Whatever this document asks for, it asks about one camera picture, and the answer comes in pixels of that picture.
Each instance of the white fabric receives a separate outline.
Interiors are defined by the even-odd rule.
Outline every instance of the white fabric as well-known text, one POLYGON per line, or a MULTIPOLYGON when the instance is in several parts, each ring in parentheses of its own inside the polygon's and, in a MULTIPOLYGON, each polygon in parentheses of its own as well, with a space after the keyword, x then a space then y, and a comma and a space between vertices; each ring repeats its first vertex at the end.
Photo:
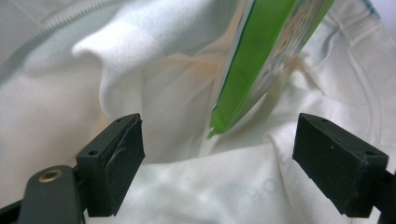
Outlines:
POLYGON ((393 0, 372 0, 375 10, 381 16, 381 21, 385 23, 393 39, 396 39, 396 2, 393 0))
POLYGON ((118 215, 89 223, 376 223, 376 210, 339 215, 291 159, 305 112, 385 151, 396 169, 396 45, 367 1, 337 1, 292 74, 210 140, 245 1, 36 1, 0 3, 11 10, 0 13, 0 207, 39 170, 74 164, 102 113, 139 112, 145 164, 118 215), (22 20, 36 27, 9 32, 22 20))

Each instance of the black bracket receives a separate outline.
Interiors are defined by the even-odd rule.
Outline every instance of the black bracket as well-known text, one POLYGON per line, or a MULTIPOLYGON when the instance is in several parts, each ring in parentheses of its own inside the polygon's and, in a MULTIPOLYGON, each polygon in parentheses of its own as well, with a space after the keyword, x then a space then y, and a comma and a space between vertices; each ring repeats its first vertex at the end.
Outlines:
POLYGON ((368 217, 375 206, 379 223, 396 223, 396 177, 379 149, 327 119, 301 114, 293 158, 341 214, 368 217))
POLYGON ((0 209, 0 223, 80 224, 116 215, 145 158, 138 114, 117 119, 77 155, 77 166, 33 175, 22 201, 0 209))

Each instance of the white cloth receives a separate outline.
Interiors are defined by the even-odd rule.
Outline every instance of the white cloth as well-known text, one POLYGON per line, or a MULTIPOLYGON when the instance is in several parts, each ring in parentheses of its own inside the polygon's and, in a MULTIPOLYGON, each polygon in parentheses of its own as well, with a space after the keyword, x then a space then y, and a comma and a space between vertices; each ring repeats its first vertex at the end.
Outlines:
POLYGON ((293 73, 207 140, 244 4, 0 2, 0 206, 41 169, 73 165, 102 113, 139 112, 145 164, 118 215, 89 223, 376 223, 376 210, 339 215, 291 154, 311 113, 388 153, 394 172, 396 44, 367 1, 337 1, 293 73))
POLYGON ((393 13, 396 2, 392 0, 372 0, 372 3, 381 16, 381 21, 385 23, 392 34, 393 39, 396 39, 396 15, 393 13))

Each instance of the screw hole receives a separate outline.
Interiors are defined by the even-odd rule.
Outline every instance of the screw hole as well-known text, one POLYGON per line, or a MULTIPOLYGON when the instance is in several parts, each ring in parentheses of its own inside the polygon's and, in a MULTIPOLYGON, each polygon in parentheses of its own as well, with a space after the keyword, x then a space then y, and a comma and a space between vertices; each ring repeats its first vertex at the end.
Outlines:
POLYGON ((90 155, 90 156, 94 156, 94 155, 97 155, 99 152, 97 151, 97 150, 92 150, 92 151, 90 151, 89 153, 88 153, 88 155, 90 155))
POLYGON ((63 173, 62 170, 51 170, 41 175, 38 181, 41 183, 48 183, 61 177, 63 173))
POLYGON ((375 156, 375 153, 372 151, 364 151, 367 156, 375 156))

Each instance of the green package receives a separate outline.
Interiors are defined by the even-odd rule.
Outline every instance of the green package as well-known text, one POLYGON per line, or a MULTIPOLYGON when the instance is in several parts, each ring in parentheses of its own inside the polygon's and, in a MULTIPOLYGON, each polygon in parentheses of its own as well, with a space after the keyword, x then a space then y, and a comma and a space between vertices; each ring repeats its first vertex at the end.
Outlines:
POLYGON ((334 0, 248 0, 236 31, 210 134, 225 133, 297 57, 334 0))

